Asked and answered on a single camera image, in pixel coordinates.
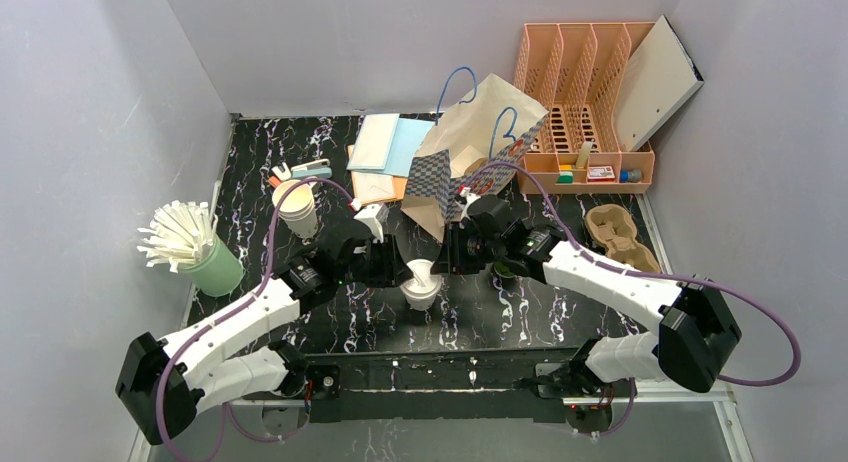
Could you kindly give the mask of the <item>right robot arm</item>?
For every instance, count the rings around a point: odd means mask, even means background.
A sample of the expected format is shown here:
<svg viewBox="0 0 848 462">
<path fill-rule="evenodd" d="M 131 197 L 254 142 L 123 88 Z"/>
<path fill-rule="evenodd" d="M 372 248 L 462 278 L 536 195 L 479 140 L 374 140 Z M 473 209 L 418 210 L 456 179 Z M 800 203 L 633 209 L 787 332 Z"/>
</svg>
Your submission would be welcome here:
<svg viewBox="0 0 848 462">
<path fill-rule="evenodd" d="M 530 227 L 494 195 L 464 191 L 451 206 L 461 215 L 445 228 L 432 274 L 467 275 L 499 263 L 518 277 L 600 302 L 645 329 L 590 339 L 563 367 L 520 379 L 519 387 L 590 395 L 623 379 L 668 379 L 706 393 L 741 339 L 720 292 L 707 284 L 671 281 L 592 253 L 551 224 Z"/>
</svg>

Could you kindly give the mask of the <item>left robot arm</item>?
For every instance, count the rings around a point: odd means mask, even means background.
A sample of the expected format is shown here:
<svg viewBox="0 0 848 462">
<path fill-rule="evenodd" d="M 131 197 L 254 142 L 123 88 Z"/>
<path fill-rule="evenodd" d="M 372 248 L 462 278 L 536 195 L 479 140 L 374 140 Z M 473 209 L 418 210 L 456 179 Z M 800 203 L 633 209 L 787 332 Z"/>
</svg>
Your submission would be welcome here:
<svg viewBox="0 0 848 462">
<path fill-rule="evenodd" d="M 240 350 L 260 336 L 328 303 L 349 283 L 394 288 L 411 280 L 394 235 L 376 239 L 350 221 L 276 261 L 264 284 L 193 326 L 132 340 L 115 393 L 145 439 L 160 445 L 216 405 L 256 392 L 295 394 L 306 362 L 287 342 L 258 355 Z"/>
</svg>

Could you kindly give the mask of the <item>stack of white paper cups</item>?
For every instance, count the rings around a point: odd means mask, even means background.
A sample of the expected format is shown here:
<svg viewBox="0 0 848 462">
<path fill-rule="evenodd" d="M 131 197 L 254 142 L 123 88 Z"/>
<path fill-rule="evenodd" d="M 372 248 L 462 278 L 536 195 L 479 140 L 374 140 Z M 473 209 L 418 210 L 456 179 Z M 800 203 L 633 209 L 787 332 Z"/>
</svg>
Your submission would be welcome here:
<svg viewBox="0 0 848 462">
<path fill-rule="evenodd" d="M 279 217 L 300 239 L 313 238 L 318 231 L 318 217 L 311 184 L 295 188 L 279 207 Z"/>
</svg>

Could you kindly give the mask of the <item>blue checkered paper bag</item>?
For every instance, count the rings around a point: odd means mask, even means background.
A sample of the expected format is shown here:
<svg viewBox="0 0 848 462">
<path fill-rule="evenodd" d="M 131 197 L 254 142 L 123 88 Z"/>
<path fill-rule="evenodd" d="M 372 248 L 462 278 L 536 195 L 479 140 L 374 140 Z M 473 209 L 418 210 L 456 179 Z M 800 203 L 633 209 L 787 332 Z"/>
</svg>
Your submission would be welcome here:
<svg viewBox="0 0 848 462">
<path fill-rule="evenodd" d="M 538 101 L 490 74 L 477 80 L 455 104 L 437 105 L 437 118 L 415 152 L 401 211 L 437 240 L 457 221 L 454 197 L 463 187 L 478 195 L 499 193 L 515 175 L 514 166 L 545 126 L 548 110 Z"/>
</svg>

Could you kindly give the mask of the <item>green cup with black lid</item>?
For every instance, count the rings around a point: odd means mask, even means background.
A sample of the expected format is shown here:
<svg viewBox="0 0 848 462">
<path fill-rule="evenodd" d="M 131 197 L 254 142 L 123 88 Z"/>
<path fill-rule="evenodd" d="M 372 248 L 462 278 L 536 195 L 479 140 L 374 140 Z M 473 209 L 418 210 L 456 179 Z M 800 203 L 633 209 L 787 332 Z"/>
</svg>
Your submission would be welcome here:
<svg viewBox="0 0 848 462">
<path fill-rule="evenodd" d="M 495 262 L 492 264 L 492 273 L 497 277 L 502 279 L 515 279 L 516 274 L 511 271 L 511 269 L 501 262 Z"/>
</svg>

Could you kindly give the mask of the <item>white cup lid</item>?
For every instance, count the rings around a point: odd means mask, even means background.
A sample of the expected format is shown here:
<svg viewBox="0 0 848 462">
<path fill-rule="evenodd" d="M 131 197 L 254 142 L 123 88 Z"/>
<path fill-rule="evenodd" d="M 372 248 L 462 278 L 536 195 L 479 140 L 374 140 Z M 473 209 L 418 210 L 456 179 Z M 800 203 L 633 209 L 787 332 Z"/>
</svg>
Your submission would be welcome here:
<svg viewBox="0 0 848 462">
<path fill-rule="evenodd" d="M 404 282 L 400 288 L 402 293 L 432 293 L 441 290 L 443 279 L 440 275 L 432 274 L 431 269 L 434 262 L 426 259 L 415 259 L 407 263 L 413 278 Z"/>
</svg>

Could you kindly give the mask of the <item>single white paper cup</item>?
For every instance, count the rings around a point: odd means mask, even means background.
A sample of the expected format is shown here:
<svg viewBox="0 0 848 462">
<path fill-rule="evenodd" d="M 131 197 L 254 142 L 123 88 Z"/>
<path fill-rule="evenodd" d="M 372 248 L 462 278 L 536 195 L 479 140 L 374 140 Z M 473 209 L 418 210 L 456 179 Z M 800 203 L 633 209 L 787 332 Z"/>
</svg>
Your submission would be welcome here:
<svg viewBox="0 0 848 462">
<path fill-rule="evenodd" d="M 413 292 L 404 292 L 404 297 L 409 304 L 409 306 L 413 310 L 417 311 L 427 311 L 429 310 L 435 302 L 436 296 L 438 292 L 428 292 L 428 293 L 413 293 Z"/>
</svg>

